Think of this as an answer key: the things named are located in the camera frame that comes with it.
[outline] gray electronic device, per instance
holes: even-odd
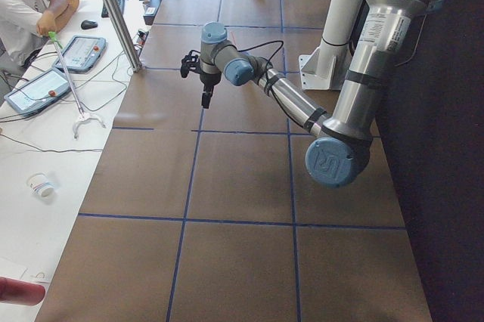
[[[99,60],[106,48],[106,39],[93,36],[74,36],[62,50],[62,56],[70,73],[87,73]],[[53,67],[64,71],[57,59]]]
[[[57,69],[49,69],[21,88],[6,94],[4,99],[17,113],[28,116],[44,110],[69,91],[65,75]]]

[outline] computer mouse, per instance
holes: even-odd
[[[95,27],[98,27],[98,23],[96,21],[83,20],[81,22],[81,29],[94,29]]]

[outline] red cylinder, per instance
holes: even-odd
[[[36,305],[45,296],[45,288],[39,284],[0,277],[0,302],[15,305]]]

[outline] man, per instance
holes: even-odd
[[[0,38],[13,62],[26,69],[78,7],[79,0],[0,0]]]

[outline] table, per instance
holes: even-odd
[[[81,0],[79,10],[57,35],[63,45],[74,35],[101,36],[107,40],[104,54],[95,67],[86,74],[72,75],[75,83],[81,85],[77,91],[80,100],[91,109],[123,91],[132,75],[124,55],[115,60],[122,53],[122,47],[110,19],[101,18],[101,8],[102,0]],[[143,13],[142,3],[126,0],[124,17],[133,37],[138,29],[147,29]],[[97,21],[98,28],[81,30],[80,23],[86,19]],[[24,76],[32,79],[40,74],[39,69],[48,69],[57,58],[55,54],[46,54],[52,51],[54,46],[47,44]],[[0,124],[3,135],[43,150],[96,150],[45,153],[0,137],[0,275],[36,281],[48,288],[123,96],[121,92],[105,107],[93,112],[103,119],[106,128],[95,121],[83,124],[79,127],[78,140],[74,139],[72,130],[79,115],[72,94],[65,98],[68,102],[59,101],[38,116]],[[0,107],[0,118],[14,114],[6,102]],[[44,172],[54,185],[54,193],[47,198],[36,196],[26,185],[28,177],[37,172]],[[40,305],[0,304],[0,320],[34,320]]]

